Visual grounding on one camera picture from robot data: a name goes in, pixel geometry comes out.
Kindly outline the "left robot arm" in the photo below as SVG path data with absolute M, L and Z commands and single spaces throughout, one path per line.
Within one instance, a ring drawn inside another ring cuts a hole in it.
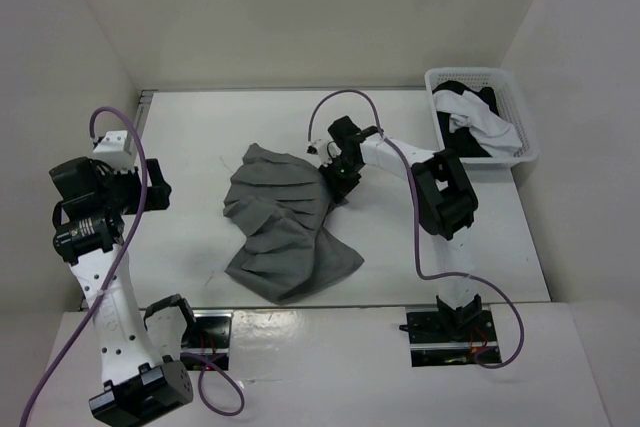
M 145 426 L 192 401 L 180 355 L 198 337 L 199 322 L 179 294 L 138 308 L 123 239 L 123 218 L 141 195 L 136 170 L 79 157 L 50 176 L 61 195 L 53 245 L 95 311 L 103 391 L 90 399 L 91 414 L 108 426 Z

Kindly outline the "white plastic laundry basket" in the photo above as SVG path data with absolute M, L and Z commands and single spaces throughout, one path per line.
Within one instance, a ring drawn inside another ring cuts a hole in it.
M 513 167 L 521 163 L 535 161 L 540 148 L 536 139 L 533 121 L 529 115 L 525 98 L 514 76 L 506 70 L 492 67 L 440 67 L 432 68 L 424 74 L 427 91 L 427 105 L 431 110 L 438 149 L 445 149 L 442 129 L 439 126 L 433 99 L 433 90 L 446 81 L 461 82 L 473 91 L 484 87 L 494 90 L 496 107 L 500 117 L 511 123 L 522 142 L 522 148 L 510 157 L 463 157 L 460 160 L 466 165 L 483 165 Z

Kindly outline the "grey pleated skirt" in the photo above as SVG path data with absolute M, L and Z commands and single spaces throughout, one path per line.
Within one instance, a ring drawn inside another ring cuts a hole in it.
M 349 277 L 364 258 L 325 227 L 334 207 L 317 167 L 251 144 L 224 199 L 223 215 L 246 237 L 226 273 L 274 304 Z

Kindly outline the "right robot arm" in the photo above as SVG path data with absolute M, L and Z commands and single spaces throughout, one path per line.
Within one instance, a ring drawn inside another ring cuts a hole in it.
M 362 129 L 348 116 L 334 121 L 328 133 L 327 141 L 309 141 L 307 152 L 320 159 L 319 171 L 335 203 L 355 189 L 366 166 L 407 182 L 416 273 L 440 283 L 436 308 L 441 334 L 463 338 L 477 322 L 482 300 L 469 286 L 474 268 L 470 227 L 478 198 L 459 157 L 450 149 L 432 151 L 395 140 L 377 126 Z

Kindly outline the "black skirt in basket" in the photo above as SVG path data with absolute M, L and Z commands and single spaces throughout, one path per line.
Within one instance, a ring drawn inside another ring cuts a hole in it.
M 461 82 L 449 80 L 439 84 L 433 90 L 433 94 L 440 91 L 450 91 L 458 95 L 470 92 L 481 99 L 493 114 L 499 115 L 495 92 L 491 87 L 483 87 L 480 91 L 473 91 Z M 436 113 L 446 148 L 455 150 L 460 157 L 490 157 L 490 154 L 477 142 L 467 127 L 451 132 L 449 129 L 450 114 L 441 111 L 436 111 Z

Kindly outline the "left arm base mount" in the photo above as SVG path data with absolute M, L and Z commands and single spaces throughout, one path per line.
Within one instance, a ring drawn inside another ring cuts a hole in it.
M 183 353 L 206 357 L 221 370 L 230 363 L 233 314 L 230 310 L 196 310 L 196 326 L 182 338 Z

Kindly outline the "white skirt in basket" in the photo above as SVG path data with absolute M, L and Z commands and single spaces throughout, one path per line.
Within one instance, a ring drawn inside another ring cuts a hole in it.
M 523 147 L 515 126 L 493 114 L 476 95 L 440 91 L 433 100 L 436 111 L 450 114 L 450 131 L 467 127 L 490 157 L 513 157 Z

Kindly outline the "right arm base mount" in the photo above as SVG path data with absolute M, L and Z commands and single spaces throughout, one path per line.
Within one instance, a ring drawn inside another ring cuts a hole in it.
M 459 337 L 451 337 L 441 325 L 435 307 L 405 311 L 399 330 L 408 336 L 413 367 L 473 365 L 477 360 L 489 365 L 502 362 L 491 311 L 484 309 Z

